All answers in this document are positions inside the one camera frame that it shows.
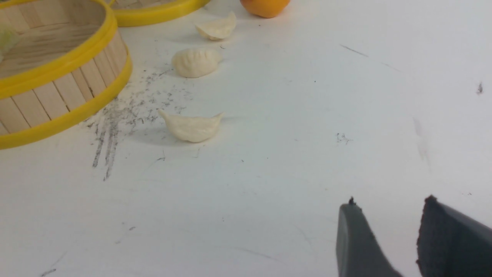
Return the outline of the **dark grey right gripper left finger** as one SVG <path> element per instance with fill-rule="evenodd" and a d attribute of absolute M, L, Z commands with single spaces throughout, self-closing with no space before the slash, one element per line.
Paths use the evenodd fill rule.
<path fill-rule="evenodd" d="M 336 256 L 339 277 L 401 276 L 384 255 L 353 197 L 339 207 Z"/>

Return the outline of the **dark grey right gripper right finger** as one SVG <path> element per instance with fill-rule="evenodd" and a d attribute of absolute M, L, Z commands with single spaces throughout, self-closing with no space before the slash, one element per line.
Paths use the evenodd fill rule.
<path fill-rule="evenodd" d="M 491 228 L 440 203 L 425 199 L 417 265 L 423 277 L 490 277 Z"/>

